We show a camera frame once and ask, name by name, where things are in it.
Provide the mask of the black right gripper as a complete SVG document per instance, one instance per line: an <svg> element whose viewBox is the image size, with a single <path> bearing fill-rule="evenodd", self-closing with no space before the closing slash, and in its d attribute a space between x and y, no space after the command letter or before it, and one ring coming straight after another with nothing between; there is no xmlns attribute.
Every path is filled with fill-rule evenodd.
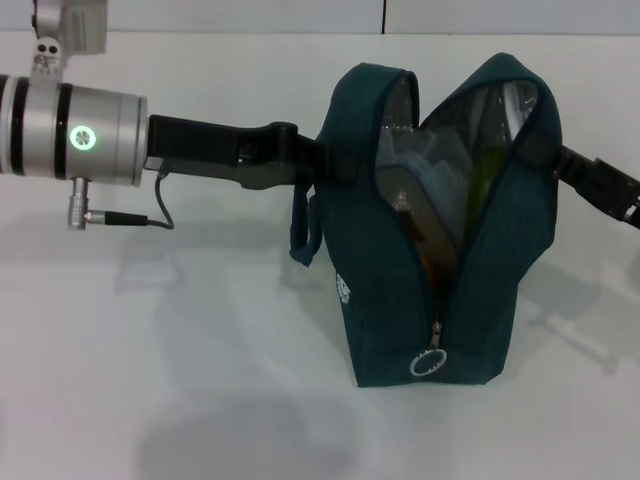
<svg viewBox="0 0 640 480"><path fill-rule="evenodd" d="M594 160L539 133L528 134L516 158L536 172L552 172L584 200L609 217L639 225L639 181L609 163Z"/></svg>

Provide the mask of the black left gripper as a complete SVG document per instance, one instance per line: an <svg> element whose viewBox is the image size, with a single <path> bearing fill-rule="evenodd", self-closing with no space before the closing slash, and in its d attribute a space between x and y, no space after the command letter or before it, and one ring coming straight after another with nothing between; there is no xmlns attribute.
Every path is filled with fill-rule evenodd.
<svg viewBox="0 0 640 480"><path fill-rule="evenodd" d="M354 157L298 136L295 125L282 122L240 128L152 115L147 157L160 159L163 173L228 180L249 190L352 183L358 176Z"/></svg>

